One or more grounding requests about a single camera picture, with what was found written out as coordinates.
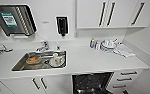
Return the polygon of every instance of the faucet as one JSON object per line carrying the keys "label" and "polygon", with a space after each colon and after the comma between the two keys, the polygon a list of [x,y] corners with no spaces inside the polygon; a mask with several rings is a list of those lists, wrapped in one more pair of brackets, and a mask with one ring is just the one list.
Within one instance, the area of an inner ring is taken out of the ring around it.
{"label": "faucet", "polygon": [[49,50],[49,44],[47,41],[43,41],[41,43],[44,45],[44,47],[38,48],[36,51],[43,52],[45,50]]}

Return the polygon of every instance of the white wall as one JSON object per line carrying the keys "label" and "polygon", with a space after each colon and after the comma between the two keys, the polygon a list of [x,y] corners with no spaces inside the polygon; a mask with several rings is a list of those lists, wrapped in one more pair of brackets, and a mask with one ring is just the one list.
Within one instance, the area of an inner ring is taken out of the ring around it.
{"label": "white wall", "polygon": [[[150,25],[128,29],[124,39],[150,54]],[[150,69],[143,71],[128,91],[129,94],[150,94]]]}
{"label": "white wall", "polygon": [[[69,41],[79,38],[120,38],[123,39],[127,29],[91,29],[76,30],[76,0],[0,0],[3,4],[27,4],[30,6],[37,32],[28,39],[15,39],[13,36],[6,37],[0,28],[0,43],[18,42],[40,42],[48,41]],[[67,16],[69,34],[65,39],[57,33],[56,16]]]}
{"label": "white wall", "polygon": [[[15,5],[15,4],[27,4],[30,6],[35,24],[37,26],[37,32],[32,39],[25,39],[24,41],[40,41],[46,40],[60,40],[62,37],[57,31],[57,16],[67,16],[69,33],[66,35],[66,40],[74,38],[75,32],[75,0],[0,0],[0,5]],[[1,33],[0,41],[13,42],[20,41],[13,38],[8,38]]]}

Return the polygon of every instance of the drawer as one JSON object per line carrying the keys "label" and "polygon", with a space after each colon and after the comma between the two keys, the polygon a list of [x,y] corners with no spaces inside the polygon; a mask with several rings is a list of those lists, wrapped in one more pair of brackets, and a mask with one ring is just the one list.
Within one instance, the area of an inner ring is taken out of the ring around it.
{"label": "drawer", "polygon": [[126,87],[127,87],[126,84],[113,84],[113,85],[108,85],[106,89],[112,93],[118,93],[124,91]]}
{"label": "drawer", "polygon": [[132,83],[141,72],[141,69],[116,71],[114,72],[109,84]]}

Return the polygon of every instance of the plate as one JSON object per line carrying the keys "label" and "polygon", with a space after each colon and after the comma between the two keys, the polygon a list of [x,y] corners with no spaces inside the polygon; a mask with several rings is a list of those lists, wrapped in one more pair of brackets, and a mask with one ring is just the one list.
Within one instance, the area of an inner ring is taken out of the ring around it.
{"label": "plate", "polygon": [[39,64],[41,62],[41,57],[37,57],[37,56],[30,56],[27,60],[26,63],[27,64]]}

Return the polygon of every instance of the dishwasher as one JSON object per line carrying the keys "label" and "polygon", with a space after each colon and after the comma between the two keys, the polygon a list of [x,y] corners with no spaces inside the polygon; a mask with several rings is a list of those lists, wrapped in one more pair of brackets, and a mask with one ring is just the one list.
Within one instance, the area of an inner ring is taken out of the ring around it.
{"label": "dishwasher", "polygon": [[73,94],[112,94],[106,90],[112,72],[73,75]]}

